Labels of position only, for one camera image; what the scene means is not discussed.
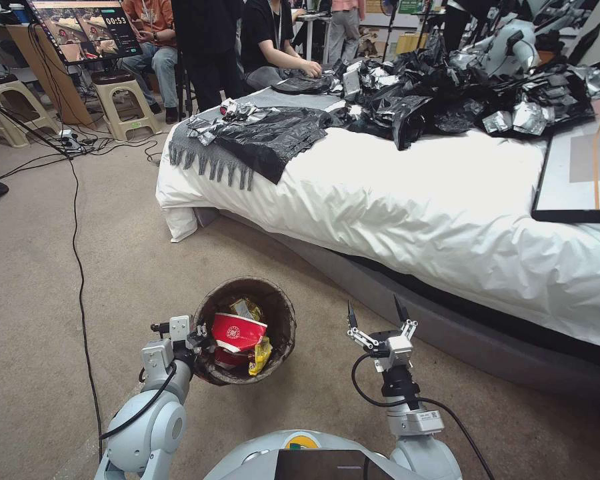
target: desk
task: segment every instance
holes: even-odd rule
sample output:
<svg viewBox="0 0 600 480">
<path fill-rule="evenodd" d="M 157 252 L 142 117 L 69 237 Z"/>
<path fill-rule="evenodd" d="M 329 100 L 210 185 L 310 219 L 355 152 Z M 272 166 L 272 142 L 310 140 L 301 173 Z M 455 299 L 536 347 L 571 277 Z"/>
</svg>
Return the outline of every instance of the desk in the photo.
<svg viewBox="0 0 600 480">
<path fill-rule="evenodd" d="M 36 79 L 42 85 L 51 102 L 53 102 L 53 106 L 58 114 L 60 114 L 62 122 L 68 125 L 81 123 L 82 125 L 89 126 L 93 124 L 93 119 L 87 111 L 82 98 L 80 98 L 80 94 L 75 89 L 70 76 L 66 73 L 66 67 L 61 62 L 42 27 L 36 25 L 33 29 L 33 34 L 38 39 L 40 48 L 42 48 L 42 51 L 47 56 L 48 67 L 45 65 L 44 59 L 38 53 L 38 50 L 32 44 L 26 25 L 0 27 L 0 40 L 12 39 L 15 42 L 29 64 L 31 71 L 36 76 Z"/>
<path fill-rule="evenodd" d="M 315 20 L 322 20 L 327 24 L 327 28 L 325 29 L 325 48 L 322 54 L 322 63 L 325 64 L 329 54 L 329 26 L 331 24 L 331 17 L 326 13 L 308 13 L 300 15 L 298 20 L 307 22 L 307 51 L 305 52 L 305 56 L 309 61 L 311 61 L 311 48 L 313 46 L 313 22 Z"/>
</svg>

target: yellow snack wrapper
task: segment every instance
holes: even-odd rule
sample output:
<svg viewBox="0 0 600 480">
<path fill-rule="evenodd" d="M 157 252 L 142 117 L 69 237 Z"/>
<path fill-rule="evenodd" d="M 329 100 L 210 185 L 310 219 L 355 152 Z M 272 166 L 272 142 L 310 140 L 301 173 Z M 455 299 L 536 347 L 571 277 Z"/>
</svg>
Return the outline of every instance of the yellow snack wrapper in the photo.
<svg viewBox="0 0 600 480">
<path fill-rule="evenodd" d="M 249 360 L 249 374 L 255 377 L 267 364 L 273 348 L 269 342 L 269 337 L 262 337 L 262 340 L 255 346 L 253 361 Z"/>
</svg>

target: red paper cup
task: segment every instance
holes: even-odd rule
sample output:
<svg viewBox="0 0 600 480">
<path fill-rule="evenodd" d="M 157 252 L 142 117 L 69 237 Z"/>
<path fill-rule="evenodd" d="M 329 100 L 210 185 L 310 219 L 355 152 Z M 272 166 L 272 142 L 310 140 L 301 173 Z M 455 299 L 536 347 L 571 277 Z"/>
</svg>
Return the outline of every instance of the red paper cup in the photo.
<svg viewBox="0 0 600 480">
<path fill-rule="evenodd" d="M 232 353 L 254 348 L 266 331 L 265 323 L 230 313 L 216 313 L 211 328 L 218 346 Z"/>
<path fill-rule="evenodd" d="M 214 363 L 225 370 L 231 370 L 249 361 L 248 353 L 231 353 L 224 348 L 216 348 Z"/>
</svg>

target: gray bed base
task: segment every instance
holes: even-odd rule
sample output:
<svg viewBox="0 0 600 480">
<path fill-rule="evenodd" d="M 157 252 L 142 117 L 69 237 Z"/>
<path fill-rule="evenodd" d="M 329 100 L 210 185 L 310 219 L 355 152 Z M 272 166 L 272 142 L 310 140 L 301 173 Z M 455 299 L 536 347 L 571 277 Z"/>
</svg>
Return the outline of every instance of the gray bed base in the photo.
<svg viewBox="0 0 600 480">
<path fill-rule="evenodd" d="M 597 365 L 490 329 L 414 293 L 379 272 L 322 247 L 266 232 L 234 213 L 208 208 L 196 208 L 195 212 L 203 227 L 222 213 L 266 233 L 336 282 L 352 298 L 397 325 L 393 301 L 393 294 L 396 294 L 407 306 L 411 318 L 418 321 L 418 338 L 484 372 L 539 391 L 600 405 L 600 367 Z"/>
</svg>

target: blanket fringe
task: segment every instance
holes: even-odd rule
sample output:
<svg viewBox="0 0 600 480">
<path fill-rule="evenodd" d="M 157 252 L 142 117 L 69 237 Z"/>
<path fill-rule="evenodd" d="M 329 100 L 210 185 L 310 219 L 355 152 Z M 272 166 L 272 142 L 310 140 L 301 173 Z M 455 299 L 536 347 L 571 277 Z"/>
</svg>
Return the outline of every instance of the blanket fringe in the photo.
<svg viewBox="0 0 600 480">
<path fill-rule="evenodd" d="M 235 170 L 240 170 L 240 190 L 251 191 L 253 185 L 253 169 L 246 166 L 244 163 L 234 159 L 219 159 L 209 157 L 207 155 L 196 154 L 192 149 L 188 149 L 176 144 L 173 140 L 169 142 L 169 160 L 172 166 L 176 167 L 183 164 L 183 170 L 188 170 L 198 160 L 198 175 L 203 176 L 207 170 L 207 165 L 210 165 L 209 180 L 222 181 L 222 176 L 225 168 L 227 169 L 227 184 L 233 186 L 233 178 Z"/>
</svg>

